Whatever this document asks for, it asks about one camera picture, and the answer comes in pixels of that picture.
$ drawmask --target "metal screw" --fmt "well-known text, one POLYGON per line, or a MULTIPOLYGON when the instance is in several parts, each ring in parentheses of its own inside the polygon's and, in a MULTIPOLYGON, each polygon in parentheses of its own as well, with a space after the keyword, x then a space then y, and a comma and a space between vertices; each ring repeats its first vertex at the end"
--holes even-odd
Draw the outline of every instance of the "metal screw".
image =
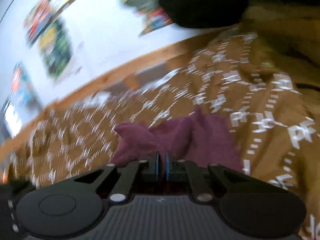
POLYGON ((197 196, 197 200, 199 200, 201 202, 209 202, 209 201, 213 200, 213 196, 208 193, 203 193, 203 194, 200 194, 197 196))
POLYGON ((16 224, 13 224, 13 225, 12 225, 12 229, 13 229, 13 231, 15 231, 16 233, 19 232, 19 228, 18 228, 18 226, 17 226, 16 224))
POLYGON ((110 199, 113 201, 113 202, 122 202, 126 199, 126 196, 121 194, 121 193, 116 193, 116 194, 112 194, 110 196, 110 199))

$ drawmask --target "maroon fabric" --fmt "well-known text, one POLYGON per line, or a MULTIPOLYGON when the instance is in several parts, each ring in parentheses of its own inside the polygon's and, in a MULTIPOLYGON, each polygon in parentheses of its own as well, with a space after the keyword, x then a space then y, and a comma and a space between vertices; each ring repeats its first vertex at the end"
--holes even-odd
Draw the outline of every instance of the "maroon fabric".
POLYGON ((224 117, 203 115, 200 108, 188 117, 164 121, 156 127, 123 123, 115 128, 120 141, 112 159, 117 166, 125 166, 158 151, 162 163, 165 154, 175 159, 195 162, 199 167, 219 163, 242 171, 241 158, 224 117))

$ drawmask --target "white wall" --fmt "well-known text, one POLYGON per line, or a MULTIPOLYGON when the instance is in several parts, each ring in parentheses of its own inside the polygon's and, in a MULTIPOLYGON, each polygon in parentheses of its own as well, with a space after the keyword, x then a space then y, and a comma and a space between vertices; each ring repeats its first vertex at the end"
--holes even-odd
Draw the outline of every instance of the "white wall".
MULTIPOLYGON (((0 12, 8 1, 0 0, 0 12)), ((122 63, 203 32, 173 24, 139 38, 144 28, 142 16, 119 0, 76 0, 62 17, 84 70, 55 86, 47 77, 37 44, 29 48, 23 30, 26 15, 38 1, 16 0, 0 25, 2 101, 10 93, 12 70, 18 61, 24 62, 41 102, 47 105, 122 63)))
MULTIPOLYGON (((10 5, 12 0, 0 0, 0 19, 4 15, 7 7, 10 5)), ((5 28, 2 27, 2 23, 0 24, 0 40, 3 38, 3 33, 5 33, 5 28)), ((0 82, 0 107, 2 107, 5 99, 8 97, 10 93, 10 87, 11 87, 11 78, 12 78, 12 71, 15 65, 7 65, 6 60, 7 57, 3 57, 5 53, 2 53, 2 51, 6 50, 6 47, 4 46, 5 43, 0 41, 0 75, 1 75, 1 82, 0 82)))

